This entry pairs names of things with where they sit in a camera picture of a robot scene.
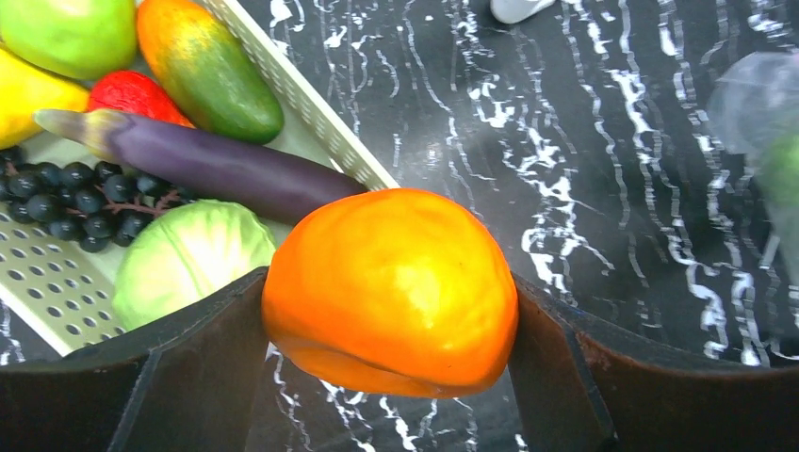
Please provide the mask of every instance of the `cabbage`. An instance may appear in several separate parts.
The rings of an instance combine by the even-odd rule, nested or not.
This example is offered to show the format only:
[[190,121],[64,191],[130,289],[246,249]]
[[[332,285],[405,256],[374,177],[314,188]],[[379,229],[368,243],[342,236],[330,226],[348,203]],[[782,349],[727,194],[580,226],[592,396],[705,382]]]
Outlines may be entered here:
[[259,266],[275,238],[234,202],[197,201],[148,225],[122,259],[112,306],[132,330],[199,301]]

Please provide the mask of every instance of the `black marble countertop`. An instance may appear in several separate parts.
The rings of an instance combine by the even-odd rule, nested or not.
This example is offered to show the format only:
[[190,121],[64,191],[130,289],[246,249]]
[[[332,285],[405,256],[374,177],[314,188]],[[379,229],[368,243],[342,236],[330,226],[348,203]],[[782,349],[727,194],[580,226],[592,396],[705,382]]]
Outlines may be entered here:
[[[799,3],[240,0],[404,186],[470,208],[514,271],[642,336],[748,365],[799,359],[799,288],[758,188],[703,110]],[[0,363],[47,354],[4,310]],[[364,395],[266,361],[251,450],[528,450],[507,373],[471,397]]]

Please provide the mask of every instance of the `perforated basket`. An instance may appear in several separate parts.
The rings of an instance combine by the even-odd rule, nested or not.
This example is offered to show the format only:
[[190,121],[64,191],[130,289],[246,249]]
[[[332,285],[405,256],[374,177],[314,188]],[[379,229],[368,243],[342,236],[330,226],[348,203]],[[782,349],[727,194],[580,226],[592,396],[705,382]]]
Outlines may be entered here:
[[[237,0],[197,0],[241,40],[277,94],[285,129],[270,147],[341,170],[370,189],[398,186]],[[80,145],[47,134],[23,143],[32,162],[96,159]],[[285,226],[266,221],[279,240]],[[87,254],[75,244],[0,214],[0,298],[61,355],[124,333],[111,309],[124,250]]]

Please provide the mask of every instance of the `purple eggplant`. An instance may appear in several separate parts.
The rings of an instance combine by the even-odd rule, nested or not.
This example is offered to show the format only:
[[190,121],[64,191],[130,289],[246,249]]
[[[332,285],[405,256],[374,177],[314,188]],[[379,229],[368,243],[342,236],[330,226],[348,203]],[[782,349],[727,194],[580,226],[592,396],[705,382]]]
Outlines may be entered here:
[[290,153],[121,111],[43,109],[34,121],[102,160],[290,225],[322,205],[367,191],[350,176]]

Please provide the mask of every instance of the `red fruit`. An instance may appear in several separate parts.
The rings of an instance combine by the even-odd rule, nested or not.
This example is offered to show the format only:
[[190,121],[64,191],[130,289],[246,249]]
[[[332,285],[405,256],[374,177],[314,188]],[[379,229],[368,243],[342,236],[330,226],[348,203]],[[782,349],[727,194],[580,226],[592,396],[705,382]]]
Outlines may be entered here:
[[136,71],[116,71],[100,79],[91,89],[87,111],[98,108],[111,108],[194,128],[167,91],[147,75]]

